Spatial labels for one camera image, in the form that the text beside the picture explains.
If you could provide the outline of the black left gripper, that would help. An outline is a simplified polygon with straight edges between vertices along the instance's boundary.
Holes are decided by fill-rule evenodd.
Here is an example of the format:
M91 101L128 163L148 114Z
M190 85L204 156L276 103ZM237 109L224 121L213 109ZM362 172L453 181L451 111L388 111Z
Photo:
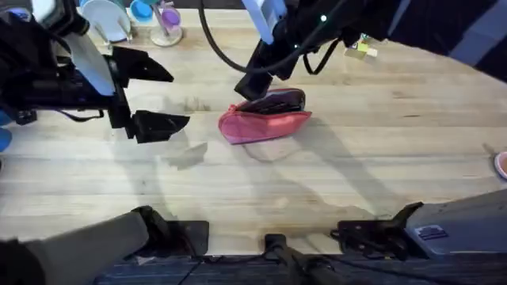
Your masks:
M124 88L131 79L173 82L173 75L146 51L114 47L105 57L112 75L111 96L99 94L73 63L56 68L54 74L25 72L7 82L7 115L20 125L37 120L39 110L54 111L74 122L109 118L113 129L123 128L137 143L170 139L189 122L189 116L146 110L131 115Z

